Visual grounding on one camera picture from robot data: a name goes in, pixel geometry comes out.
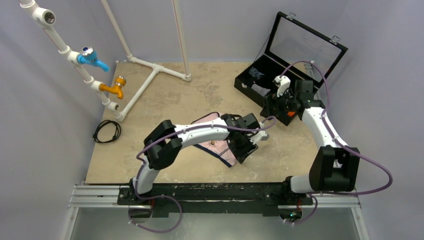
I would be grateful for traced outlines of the pink underwear navy trim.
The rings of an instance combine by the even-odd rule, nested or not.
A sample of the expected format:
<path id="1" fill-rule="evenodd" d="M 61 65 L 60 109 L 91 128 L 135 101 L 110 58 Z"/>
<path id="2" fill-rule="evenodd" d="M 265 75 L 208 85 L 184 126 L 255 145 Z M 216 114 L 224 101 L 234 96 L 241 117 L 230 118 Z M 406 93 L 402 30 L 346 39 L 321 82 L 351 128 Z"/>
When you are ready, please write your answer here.
<path id="1" fill-rule="evenodd" d="M 191 122 L 191 124 L 200 124 L 215 120 L 221 117 L 220 112 L 210 112 L 207 115 L 202 116 Z M 211 156 L 219 159 L 223 164 L 225 164 L 228 168 L 234 166 L 238 161 L 232 151 L 229 148 L 229 145 L 224 140 L 214 140 L 208 142 L 202 142 L 199 144 L 195 144 L 194 147 L 210 154 Z"/>

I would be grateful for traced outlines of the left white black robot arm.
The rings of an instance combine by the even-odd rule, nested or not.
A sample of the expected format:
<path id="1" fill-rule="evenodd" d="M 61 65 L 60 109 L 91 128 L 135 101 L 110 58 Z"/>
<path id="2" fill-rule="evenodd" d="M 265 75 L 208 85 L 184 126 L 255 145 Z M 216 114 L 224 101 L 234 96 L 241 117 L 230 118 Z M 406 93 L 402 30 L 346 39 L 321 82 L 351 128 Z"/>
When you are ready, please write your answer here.
<path id="1" fill-rule="evenodd" d="M 188 125 L 164 120 L 144 139 L 144 148 L 136 156 L 142 165 L 132 179 L 129 197 L 138 205 L 146 203 L 159 172 L 172 165 L 184 148 L 223 141 L 236 161 L 243 163 L 258 149 L 258 142 L 268 138 L 263 123 L 252 113 L 245 116 L 226 113 L 213 120 Z"/>

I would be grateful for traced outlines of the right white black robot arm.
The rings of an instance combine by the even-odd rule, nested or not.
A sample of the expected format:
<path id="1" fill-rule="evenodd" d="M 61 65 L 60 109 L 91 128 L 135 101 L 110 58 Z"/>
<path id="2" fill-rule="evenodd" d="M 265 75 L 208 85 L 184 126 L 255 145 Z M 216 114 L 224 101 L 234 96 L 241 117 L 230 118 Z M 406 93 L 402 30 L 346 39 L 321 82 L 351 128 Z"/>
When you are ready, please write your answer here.
<path id="1" fill-rule="evenodd" d="M 360 158 L 357 148 L 349 147 L 330 123 L 325 123 L 325 105 L 314 98 L 314 82 L 298 79 L 291 88 L 287 76 L 277 76 L 276 93 L 265 97 L 261 116 L 282 118 L 297 115 L 310 130 L 317 154 L 307 174 L 289 176 L 280 196 L 288 204 L 301 194 L 312 192 L 351 192 L 356 183 Z"/>

